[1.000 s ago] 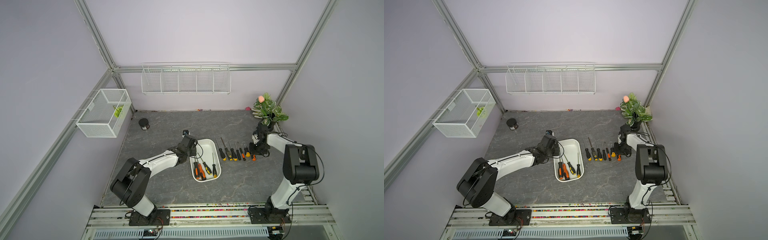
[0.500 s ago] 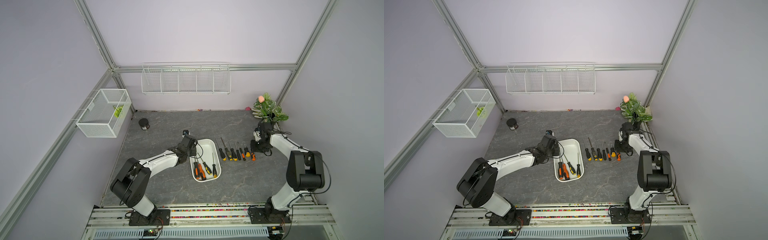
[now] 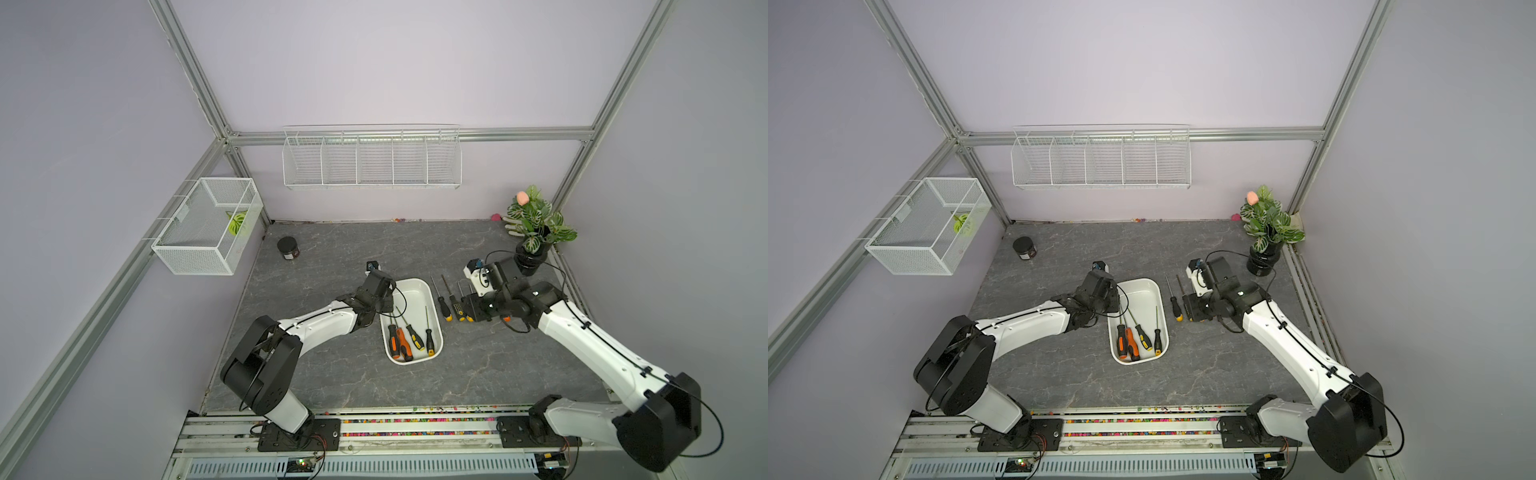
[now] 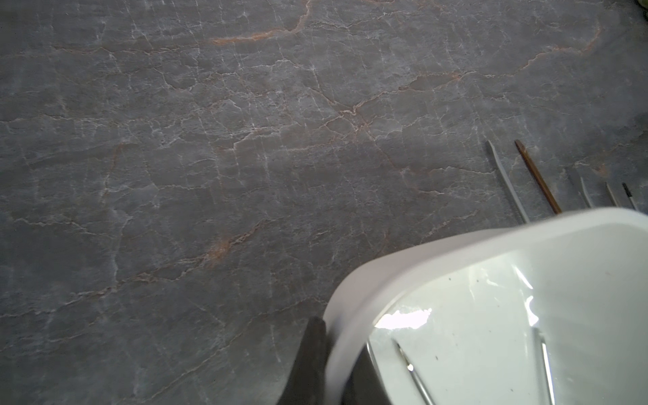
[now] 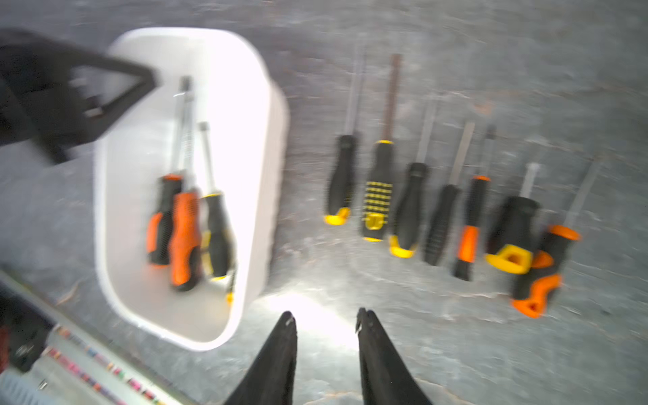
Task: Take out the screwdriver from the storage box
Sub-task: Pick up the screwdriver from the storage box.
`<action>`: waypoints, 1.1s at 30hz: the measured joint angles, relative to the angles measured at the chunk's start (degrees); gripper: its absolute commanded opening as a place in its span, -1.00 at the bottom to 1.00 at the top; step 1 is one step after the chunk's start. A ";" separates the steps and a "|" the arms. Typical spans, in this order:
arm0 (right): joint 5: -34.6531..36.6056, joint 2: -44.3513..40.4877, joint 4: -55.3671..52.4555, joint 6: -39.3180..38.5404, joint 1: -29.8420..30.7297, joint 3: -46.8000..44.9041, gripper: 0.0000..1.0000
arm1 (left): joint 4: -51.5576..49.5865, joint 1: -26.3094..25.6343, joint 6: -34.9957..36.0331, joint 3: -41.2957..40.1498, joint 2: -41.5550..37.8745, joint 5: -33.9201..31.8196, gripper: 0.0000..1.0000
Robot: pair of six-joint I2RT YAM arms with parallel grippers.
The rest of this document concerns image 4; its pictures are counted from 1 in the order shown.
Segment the black handle long screwdriver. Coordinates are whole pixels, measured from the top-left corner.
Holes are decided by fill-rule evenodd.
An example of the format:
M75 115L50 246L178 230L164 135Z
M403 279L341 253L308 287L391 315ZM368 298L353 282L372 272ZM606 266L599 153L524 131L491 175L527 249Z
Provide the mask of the black handle long screwdriver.
M587 185L585 184L584 179L581 177L579 182L580 182L580 193L582 194L582 197L584 198L587 207L589 207L589 209L593 209L594 203L592 202L592 198L587 190Z

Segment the black grey handle screwdriver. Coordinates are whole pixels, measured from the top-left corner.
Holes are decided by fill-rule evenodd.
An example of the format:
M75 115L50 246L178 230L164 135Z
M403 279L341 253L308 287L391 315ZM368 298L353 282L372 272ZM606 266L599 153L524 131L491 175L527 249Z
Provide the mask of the black grey handle screwdriver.
M605 183L605 187L606 187L607 195L609 196L609 198L610 198L611 202L613 203L613 205L615 207L620 208L621 204L619 202L619 199L617 199L616 195L614 194L614 190L612 189L612 187L610 186L610 184L608 182Z

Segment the white plastic storage box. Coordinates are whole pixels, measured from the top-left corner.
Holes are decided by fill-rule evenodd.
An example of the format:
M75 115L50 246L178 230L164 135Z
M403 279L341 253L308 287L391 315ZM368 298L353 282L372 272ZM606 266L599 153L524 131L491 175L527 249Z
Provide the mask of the white plastic storage box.
M647 401L647 217L585 209L425 243L366 263L324 314L328 404L341 403L368 347L393 404L547 404L533 329L543 334L555 404Z

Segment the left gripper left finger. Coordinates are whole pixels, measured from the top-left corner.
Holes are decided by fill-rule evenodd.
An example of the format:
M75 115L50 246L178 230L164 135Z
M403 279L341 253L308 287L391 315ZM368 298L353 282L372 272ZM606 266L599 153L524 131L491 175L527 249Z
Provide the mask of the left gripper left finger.
M320 317L309 319L278 405L324 404L326 332L324 320Z

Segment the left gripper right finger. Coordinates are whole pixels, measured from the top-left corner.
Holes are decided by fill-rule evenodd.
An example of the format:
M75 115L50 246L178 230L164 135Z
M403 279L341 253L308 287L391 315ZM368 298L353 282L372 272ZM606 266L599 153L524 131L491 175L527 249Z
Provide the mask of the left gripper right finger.
M360 352L349 377L349 404L391 404L368 347Z

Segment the small orange black screwdriver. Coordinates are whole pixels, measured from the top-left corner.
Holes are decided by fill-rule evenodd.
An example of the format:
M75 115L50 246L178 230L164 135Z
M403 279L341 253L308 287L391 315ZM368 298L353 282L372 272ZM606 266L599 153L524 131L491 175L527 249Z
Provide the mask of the small orange black screwdriver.
M624 189L624 193L629 201L630 206L632 207L632 209L634 209L634 211L638 211L639 209L636 205L636 201L634 200L633 194L629 189L628 185L625 182L623 182L622 187Z

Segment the yellow black brown-shaft screwdriver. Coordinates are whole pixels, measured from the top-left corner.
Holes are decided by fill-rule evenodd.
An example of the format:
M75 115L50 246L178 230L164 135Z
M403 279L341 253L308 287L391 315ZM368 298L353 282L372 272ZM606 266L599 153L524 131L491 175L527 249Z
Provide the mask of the yellow black brown-shaft screwdriver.
M545 199L547 200L548 204L550 205L552 211L558 215L562 213L562 209L560 205L558 204L557 200L555 199L555 196L551 192L551 190L548 187L547 182L545 182L541 172L538 170L538 167L536 166L535 162L533 161L531 155L529 155L528 150L526 146L522 143L521 140L516 139L514 141L516 148L521 155L521 158L524 160L524 163L526 167L528 168L529 172L531 173L533 179L535 180L536 184L538 184L541 193L544 195Z

